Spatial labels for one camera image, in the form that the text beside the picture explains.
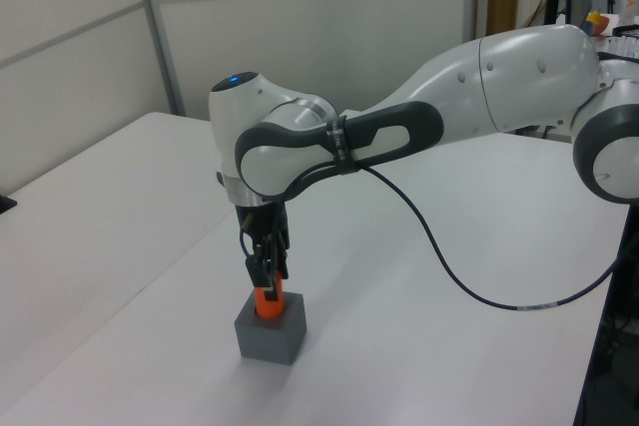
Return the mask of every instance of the bottle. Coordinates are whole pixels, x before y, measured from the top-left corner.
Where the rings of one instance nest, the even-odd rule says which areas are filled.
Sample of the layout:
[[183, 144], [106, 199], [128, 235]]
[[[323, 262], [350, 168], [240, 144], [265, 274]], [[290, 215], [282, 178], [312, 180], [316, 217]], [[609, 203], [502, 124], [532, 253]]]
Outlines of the bottle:
[[635, 15], [637, 15], [637, 1], [638, 0], [621, 0], [619, 25], [632, 25], [635, 23]]

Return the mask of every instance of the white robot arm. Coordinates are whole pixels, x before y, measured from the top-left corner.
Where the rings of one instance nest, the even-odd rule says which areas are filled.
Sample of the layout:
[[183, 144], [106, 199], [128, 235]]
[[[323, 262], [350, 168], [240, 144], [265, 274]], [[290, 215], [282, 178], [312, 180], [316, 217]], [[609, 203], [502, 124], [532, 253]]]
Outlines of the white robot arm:
[[284, 201], [312, 183], [422, 150], [549, 119], [570, 126], [584, 184], [616, 203], [639, 202], [639, 65], [600, 61], [572, 26], [476, 40], [426, 63], [396, 92], [339, 116], [324, 99], [244, 73], [209, 98], [221, 182], [236, 205], [247, 268], [267, 300], [288, 277]]

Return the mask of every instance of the orange cylinder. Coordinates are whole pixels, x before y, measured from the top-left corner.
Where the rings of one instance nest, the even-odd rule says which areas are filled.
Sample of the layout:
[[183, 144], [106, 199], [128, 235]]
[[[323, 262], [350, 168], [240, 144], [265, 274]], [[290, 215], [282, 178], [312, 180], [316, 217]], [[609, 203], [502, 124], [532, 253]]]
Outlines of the orange cylinder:
[[267, 301], [262, 288], [256, 288], [256, 315], [262, 319], [277, 318], [284, 311], [284, 292], [282, 290], [282, 274], [276, 272], [276, 290], [278, 291], [277, 301]]

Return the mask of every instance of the gray cube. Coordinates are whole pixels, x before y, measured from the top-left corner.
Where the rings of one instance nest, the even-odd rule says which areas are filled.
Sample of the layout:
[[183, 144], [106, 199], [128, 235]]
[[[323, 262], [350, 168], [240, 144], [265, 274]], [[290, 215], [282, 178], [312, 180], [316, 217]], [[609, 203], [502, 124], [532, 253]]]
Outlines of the gray cube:
[[284, 293], [284, 312], [274, 319], [256, 315], [256, 302], [249, 297], [236, 318], [240, 352], [245, 358], [291, 365], [307, 333], [304, 298], [298, 293]]

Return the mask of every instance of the table surface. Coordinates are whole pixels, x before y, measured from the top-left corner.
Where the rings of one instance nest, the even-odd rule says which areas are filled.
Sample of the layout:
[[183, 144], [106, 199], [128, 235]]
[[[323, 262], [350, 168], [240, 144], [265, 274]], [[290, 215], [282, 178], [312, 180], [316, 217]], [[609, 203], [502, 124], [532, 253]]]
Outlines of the table surface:
[[18, 191], [0, 215], [0, 413], [232, 207], [211, 127], [150, 114]]
[[[210, 141], [204, 123], [178, 124], [193, 145]], [[627, 213], [585, 189], [566, 144], [494, 135], [379, 169], [424, 213], [460, 278], [497, 301], [586, 286], [614, 258]], [[607, 282], [544, 311], [478, 303], [366, 173], [315, 185], [288, 209], [286, 289], [305, 296], [309, 326], [292, 367], [240, 357], [233, 321], [251, 286], [227, 214], [0, 425], [572, 424]]]

